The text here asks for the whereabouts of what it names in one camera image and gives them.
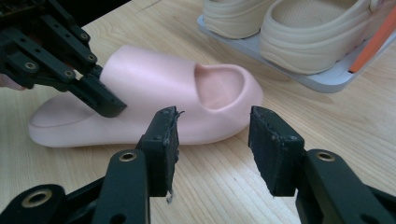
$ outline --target shoe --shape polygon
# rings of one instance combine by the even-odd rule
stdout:
[[[205,0],[205,27],[223,37],[240,39],[260,31],[274,0]]]
[[[101,117],[70,92],[40,106],[29,120],[29,134],[46,147],[135,144],[155,113],[175,105],[181,145],[217,142],[249,123],[262,88],[244,68],[193,61],[124,46],[107,61],[100,76],[125,104],[116,118]]]
[[[294,73],[331,68],[370,38],[396,0],[277,0],[265,14],[260,54]]]

